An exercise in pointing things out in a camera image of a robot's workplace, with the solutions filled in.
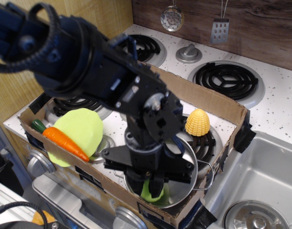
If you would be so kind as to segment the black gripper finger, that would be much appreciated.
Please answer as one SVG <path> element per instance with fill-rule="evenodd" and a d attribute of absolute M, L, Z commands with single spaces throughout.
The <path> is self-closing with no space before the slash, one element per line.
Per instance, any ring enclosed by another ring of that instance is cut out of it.
<path fill-rule="evenodd" d="M 149 193 L 152 198 L 158 198 L 162 195 L 164 183 L 169 179 L 165 177 L 165 173 L 154 173 L 149 181 Z"/>
<path fill-rule="evenodd" d="M 142 193 L 143 184 L 146 180 L 146 176 L 143 173 L 138 173 L 131 168 L 128 168 L 126 170 L 125 176 L 133 193 L 140 195 Z"/>

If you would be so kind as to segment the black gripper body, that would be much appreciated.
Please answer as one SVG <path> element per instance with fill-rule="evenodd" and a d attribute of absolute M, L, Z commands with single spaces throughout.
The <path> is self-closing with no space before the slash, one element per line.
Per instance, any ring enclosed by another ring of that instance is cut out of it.
<path fill-rule="evenodd" d="M 163 143 L 141 146 L 130 131 L 125 131 L 125 145 L 103 150 L 102 157 L 105 168 L 123 171 L 132 180 L 162 175 L 163 182 L 190 183 L 194 164 L 184 159 L 188 147 L 176 135 Z"/>

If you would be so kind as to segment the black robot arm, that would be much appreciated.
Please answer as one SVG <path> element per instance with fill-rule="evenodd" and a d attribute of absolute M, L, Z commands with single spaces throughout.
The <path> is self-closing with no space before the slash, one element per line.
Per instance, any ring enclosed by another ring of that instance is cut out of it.
<path fill-rule="evenodd" d="M 82 18 L 59 16 L 47 3 L 29 11 L 0 4 L 0 73 L 29 70 L 45 93 L 99 101 L 127 116 L 125 145 L 103 152 L 105 167 L 123 171 L 140 194 L 145 180 L 156 198 L 168 181 L 192 182 L 177 134 L 182 105 L 150 66 L 138 62 L 136 41 L 106 38 Z"/>

